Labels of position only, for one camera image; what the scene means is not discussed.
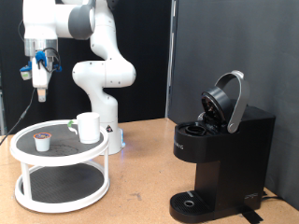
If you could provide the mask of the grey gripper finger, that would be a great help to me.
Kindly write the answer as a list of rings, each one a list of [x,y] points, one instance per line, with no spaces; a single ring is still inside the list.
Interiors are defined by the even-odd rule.
[[[38,89],[37,95],[38,95],[38,101],[40,103],[44,103],[46,101],[47,90],[46,89]]]

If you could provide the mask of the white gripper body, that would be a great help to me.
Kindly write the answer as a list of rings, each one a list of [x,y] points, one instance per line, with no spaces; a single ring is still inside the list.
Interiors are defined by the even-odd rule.
[[[49,86],[51,74],[46,71],[43,65],[32,60],[32,82],[38,89],[46,89]]]

